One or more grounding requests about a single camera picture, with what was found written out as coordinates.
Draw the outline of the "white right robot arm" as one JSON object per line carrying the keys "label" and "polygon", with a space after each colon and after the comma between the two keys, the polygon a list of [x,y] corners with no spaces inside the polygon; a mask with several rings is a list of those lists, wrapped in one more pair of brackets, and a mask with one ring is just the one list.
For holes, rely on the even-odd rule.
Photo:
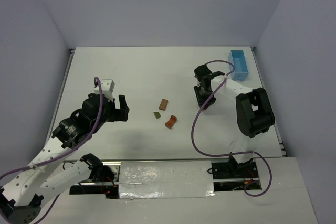
{"label": "white right robot arm", "polygon": [[[206,64],[194,70],[197,85],[194,91],[199,111],[192,124],[192,145],[200,154],[207,157],[228,157],[223,168],[212,169],[216,178],[242,177],[253,169],[253,155],[260,135],[268,132],[275,123],[275,116],[264,88],[252,89],[228,78],[228,75],[212,72]],[[215,93],[232,101],[235,105],[234,123],[239,129],[238,139],[229,154],[206,154],[196,147],[194,131],[197,119],[202,111],[208,109],[216,101]]]}

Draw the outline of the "orange wood arch block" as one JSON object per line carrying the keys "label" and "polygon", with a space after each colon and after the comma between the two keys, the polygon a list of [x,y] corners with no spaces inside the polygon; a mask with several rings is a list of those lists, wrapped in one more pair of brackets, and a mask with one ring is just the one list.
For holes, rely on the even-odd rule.
{"label": "orange wood arch block", "polygon": [[175,117],[174,115],[171,115],[170,119],[165,123],[165,126],[168,129],[171,129],[173,125],[176,123],[176,121],[177,121],[177,117]]}

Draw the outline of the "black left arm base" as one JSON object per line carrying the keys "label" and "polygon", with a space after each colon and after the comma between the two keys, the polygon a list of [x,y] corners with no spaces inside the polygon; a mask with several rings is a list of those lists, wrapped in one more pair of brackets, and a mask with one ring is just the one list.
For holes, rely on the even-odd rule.
{"label": "black left arm base", "polygon": [[107,199],[119,199],[120,163],[103,162],[103,168],[93,178],[74,184],[70,195],[100,195]]}

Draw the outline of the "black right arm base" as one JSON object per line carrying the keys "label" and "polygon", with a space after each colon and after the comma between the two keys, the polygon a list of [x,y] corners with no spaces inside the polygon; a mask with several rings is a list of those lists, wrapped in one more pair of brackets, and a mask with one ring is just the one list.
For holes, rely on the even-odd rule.
{"label": "black right arm base", "polygon": [[207,172],[212,175],[215,192],[244,190],[246,185],[247,190],[261,190],[257,165],[253,159],[242,164],[234,158],[225,162],[212,162]]}

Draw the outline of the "light wood rectangular block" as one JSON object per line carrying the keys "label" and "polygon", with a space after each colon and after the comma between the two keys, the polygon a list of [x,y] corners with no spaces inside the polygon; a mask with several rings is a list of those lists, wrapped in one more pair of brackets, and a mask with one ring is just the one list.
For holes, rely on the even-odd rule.
{"label": "light wood rectangular block", "polygon": [[162,99],[160,105],[159,105],[159,109],[165,111],[167,104],[168,104],[168,100],[167,99]]}

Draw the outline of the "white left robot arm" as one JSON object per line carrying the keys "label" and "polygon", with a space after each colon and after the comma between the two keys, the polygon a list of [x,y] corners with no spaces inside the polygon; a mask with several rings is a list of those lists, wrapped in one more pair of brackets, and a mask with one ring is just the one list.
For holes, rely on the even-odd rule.
{"label": "white left robot arm", "polygon": [[91,93],[81,108],[60,121],[28,169],[1,187],[1,214],[9,223],[31,223],[46,203],[75,183],[114,180],[114,171],[91,153],[60,173],[53,172],[71,150],[91,138],[106,122],[127,121],[129,107],[124,95],[119,96],[119,103],[116,108],[114,99]]}

